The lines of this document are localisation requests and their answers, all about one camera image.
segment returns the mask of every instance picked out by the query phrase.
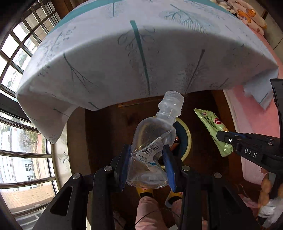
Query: bottle label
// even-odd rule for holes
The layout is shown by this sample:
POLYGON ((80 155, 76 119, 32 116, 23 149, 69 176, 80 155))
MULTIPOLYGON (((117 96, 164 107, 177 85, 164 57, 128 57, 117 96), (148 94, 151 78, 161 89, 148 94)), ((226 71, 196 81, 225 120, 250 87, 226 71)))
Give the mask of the bottle label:
POLYGON ((156 165, 156 163, 153 160, 153 157, 156 153, 159 153, 162 150, 163 146, 164 144, 162 142, 162 138, 159 137, 156 140, 154 140, 145 149, 139 151, 137 153, 137 158, 141 161, 148 162, 151 165, 156 165))

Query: pink pants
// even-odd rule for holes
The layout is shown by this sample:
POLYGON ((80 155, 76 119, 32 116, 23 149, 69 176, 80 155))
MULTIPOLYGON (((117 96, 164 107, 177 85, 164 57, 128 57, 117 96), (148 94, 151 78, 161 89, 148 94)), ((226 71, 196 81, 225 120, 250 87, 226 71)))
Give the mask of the pink pants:
MULTIPOLYGON (((181 214, 182 199, 175 201, 172 205, 172 211, 178 216, 181 214)), ((176 224, 178 225, 179 217, 173 214, 176 224)), ((151 197, 143 197, 140 199, 137 209, 136 230, 168 230, 166 227, 161 212, 158 208, 158 202, 151 197)), ((207 230, 207 221, 202 221, 202 230, 207 230)))

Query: crumpled bottle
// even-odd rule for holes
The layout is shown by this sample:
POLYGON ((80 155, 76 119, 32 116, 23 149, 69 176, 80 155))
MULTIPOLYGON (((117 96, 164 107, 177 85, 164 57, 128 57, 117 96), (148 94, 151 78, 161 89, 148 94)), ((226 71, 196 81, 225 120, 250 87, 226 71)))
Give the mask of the crumpled bottle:
POLYGON ((165 144, 172 146, 176 137, 173 124, 181 115, 183 96, 168 91, 159 103, 156 117, 142 120, 135 131, 128 165, 127 183, 140 188, 161 188, 168 185, 166 172, 158 159, 165 144))

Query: green snack wrapper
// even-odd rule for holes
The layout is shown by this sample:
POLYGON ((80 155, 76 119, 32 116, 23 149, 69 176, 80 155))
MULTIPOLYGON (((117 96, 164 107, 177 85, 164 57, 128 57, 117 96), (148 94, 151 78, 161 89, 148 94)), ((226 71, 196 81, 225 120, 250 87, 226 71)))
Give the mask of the green snack wrapper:
POLYGON ((226 126, 221 122, 221 120, 215 115, 215 113, 202 109, 194 109, 197 116, 201 119, 202 123, 206 126, 210 135, 212 136, 215 144, 217 145, 222 157, 226 157, 233 152, 233 146, 225 142, 219 141, 216 138, 216 133, 219 130, 228 132, 226 126))

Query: bottle neck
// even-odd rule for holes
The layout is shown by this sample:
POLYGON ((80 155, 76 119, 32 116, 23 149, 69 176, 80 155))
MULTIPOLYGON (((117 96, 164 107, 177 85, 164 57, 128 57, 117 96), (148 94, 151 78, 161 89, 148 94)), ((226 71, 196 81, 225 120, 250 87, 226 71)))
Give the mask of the bottle neck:
POLYGON ((159 111, 156 114, 156 118, 164 120, 166 123, 173 125, 176 122, 176 117, 171 116, 171 113, 159 111))

